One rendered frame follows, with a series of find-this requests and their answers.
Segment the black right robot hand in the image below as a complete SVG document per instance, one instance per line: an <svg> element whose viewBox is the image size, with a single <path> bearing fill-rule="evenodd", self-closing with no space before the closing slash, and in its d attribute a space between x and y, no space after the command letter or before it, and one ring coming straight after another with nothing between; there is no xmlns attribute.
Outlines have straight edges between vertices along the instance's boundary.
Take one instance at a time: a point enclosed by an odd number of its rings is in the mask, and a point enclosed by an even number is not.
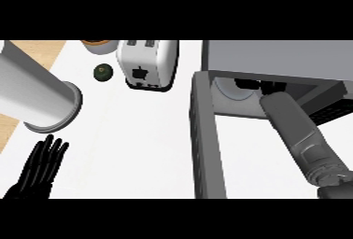
<svg viewBox="0 0 353 239"><path fill-rule="evenodd" d="M263 95L269 95L275 92L285 91L286 83L253 80L253 79L235 79L236 86L245 90L260 90Z"/></svg>

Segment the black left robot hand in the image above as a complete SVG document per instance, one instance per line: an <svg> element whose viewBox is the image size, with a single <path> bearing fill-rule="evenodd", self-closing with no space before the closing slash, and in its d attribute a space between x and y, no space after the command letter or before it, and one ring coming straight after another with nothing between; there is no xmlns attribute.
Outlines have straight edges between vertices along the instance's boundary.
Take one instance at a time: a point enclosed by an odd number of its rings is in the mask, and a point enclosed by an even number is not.
<svg viewBox="0 0 353 239"><path fill-rule="evenodd" d="M38 141L28 157L19 179L4 195L6 200L47 200L52 184L59 171L69 143L53 139L49 134L44 141Z"/></svg>

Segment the pale round microwave turntable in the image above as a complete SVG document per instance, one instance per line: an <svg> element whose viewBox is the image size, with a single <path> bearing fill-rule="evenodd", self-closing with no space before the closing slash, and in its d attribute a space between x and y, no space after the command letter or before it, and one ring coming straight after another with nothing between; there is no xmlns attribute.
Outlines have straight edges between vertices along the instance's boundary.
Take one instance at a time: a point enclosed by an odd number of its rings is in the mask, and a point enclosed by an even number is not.
<svg viewBox="0 0 353 239"><path fill-rule="evenodd" d="M235 101L244 101L255 94L254 90L239 88L232 78L217 77L216 85L220 93Z"/></svg>

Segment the grey microwave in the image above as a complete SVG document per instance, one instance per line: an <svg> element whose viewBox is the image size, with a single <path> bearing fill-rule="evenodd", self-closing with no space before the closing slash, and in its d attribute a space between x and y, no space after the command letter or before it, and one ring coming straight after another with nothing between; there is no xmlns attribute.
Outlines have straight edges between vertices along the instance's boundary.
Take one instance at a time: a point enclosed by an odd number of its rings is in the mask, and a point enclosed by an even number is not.
<svg viewBox="0 0 353 239"><path fill-rule="evenodd" d="M220 93L217 77L285 82L284 92L319 125L353 114L353 40L205 40L201 70L221 116L266 118L261 91L235 101Z"/></svg>

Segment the grey microwave door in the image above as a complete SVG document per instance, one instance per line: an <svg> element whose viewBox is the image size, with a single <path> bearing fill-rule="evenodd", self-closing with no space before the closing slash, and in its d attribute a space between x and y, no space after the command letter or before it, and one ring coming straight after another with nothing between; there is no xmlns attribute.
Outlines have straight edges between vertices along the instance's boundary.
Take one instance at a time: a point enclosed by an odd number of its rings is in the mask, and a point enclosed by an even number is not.
<svg viewBox="0 0 353 239"><path fill-rule="evenodd" d="M192 78L189 120L195 195L198 199L224 199L211 80L207 71L195 72Z"/></svg>

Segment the white toaster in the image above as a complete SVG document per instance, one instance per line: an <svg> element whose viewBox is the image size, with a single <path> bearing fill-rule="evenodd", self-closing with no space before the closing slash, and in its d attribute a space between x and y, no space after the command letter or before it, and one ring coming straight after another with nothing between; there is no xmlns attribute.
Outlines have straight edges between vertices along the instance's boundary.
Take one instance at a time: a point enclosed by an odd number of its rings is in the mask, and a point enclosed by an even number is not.
<svg viewBox="0 0 353 239"><path fill-rule="evenodd" d="M131 89L171 89L177 73L177 40L121 40L115 56Z"/></svg>

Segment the large white cylinder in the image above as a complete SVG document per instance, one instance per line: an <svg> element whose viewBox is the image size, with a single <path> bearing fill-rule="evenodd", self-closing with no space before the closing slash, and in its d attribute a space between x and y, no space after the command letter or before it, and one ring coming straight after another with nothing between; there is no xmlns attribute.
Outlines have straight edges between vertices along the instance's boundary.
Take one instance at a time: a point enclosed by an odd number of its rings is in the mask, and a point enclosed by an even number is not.
<svg viewBox="0 0 353 239"><path fill-rule="evenodd" d="M0 40L0 113L49 134L63 129L83 105L83 94L13 45Z"/></svg>

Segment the dark green avocado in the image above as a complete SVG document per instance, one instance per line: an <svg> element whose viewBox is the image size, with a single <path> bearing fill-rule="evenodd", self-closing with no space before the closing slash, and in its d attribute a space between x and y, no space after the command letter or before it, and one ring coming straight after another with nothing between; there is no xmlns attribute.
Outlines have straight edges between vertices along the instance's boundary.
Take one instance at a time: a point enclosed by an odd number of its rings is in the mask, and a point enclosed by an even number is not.
<svg viewBox="0 0 353 239"><path fill-rule="evenodd" d="M112 76L114 76L112 67L106 63L99 64L93 69L93 78L97 81L105 82L112 78Z"/></svg>

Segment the white cup with brown contents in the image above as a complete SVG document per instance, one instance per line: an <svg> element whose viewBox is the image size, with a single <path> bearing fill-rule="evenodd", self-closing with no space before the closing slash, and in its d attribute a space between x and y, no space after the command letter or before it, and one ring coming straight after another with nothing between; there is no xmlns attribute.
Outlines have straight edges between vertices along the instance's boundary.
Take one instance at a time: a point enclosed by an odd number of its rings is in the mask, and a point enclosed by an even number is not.
<svg viewBox="0 0 353 239"><path fill-rule="evenodd" d="M83 40L86 49L96 55L109 54L117 50L117 40Z"/></svg>

